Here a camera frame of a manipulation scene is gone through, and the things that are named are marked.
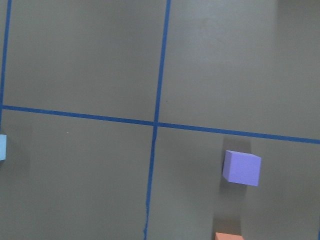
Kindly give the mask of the purple foam block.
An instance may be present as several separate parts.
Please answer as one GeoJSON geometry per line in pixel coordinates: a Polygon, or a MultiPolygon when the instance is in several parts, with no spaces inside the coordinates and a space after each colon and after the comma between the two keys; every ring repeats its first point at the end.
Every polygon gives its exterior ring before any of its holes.
{"type": "Polygon", "coordinates": [[[230,183],[259,185],[262,158],[251,153],[226,150],[222,176],[230,183]]]}

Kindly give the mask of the light blue foam block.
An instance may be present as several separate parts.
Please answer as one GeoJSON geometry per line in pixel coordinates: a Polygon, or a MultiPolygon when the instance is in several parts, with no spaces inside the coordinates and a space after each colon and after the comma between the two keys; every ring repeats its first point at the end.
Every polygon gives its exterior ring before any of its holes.
{"type": "Polygon", "coordinates": [[[7,136],[5,134],[0,135],[0,161],[6,159],[6,149],[7,149],[7,136]]]}

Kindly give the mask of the orange foam block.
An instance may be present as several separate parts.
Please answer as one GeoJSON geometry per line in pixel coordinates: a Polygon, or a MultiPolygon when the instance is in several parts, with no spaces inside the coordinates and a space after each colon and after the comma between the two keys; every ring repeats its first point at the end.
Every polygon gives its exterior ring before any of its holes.
{"type": "Polygon", "coordinates": [[[216,232],[214,240],[244,240],[241,235],[216,232]]]}

